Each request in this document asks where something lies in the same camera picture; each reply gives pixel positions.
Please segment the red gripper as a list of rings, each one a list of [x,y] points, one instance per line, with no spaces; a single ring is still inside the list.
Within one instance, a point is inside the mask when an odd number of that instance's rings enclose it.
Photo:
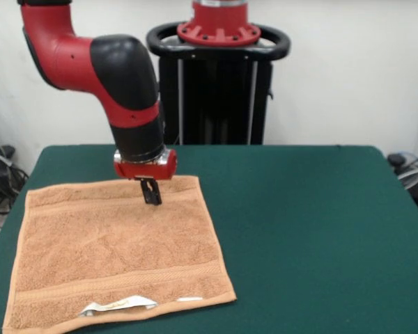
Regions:
[[[177,163],[176,151],[171,149],[165,149],[153,161],[139,164],[123,160],[118,150],[114,154],[116,174],[125,179],[139,179],[145,203],[148,205],[162,204],[160,188],[156,180],[170,180],[176,173]]]

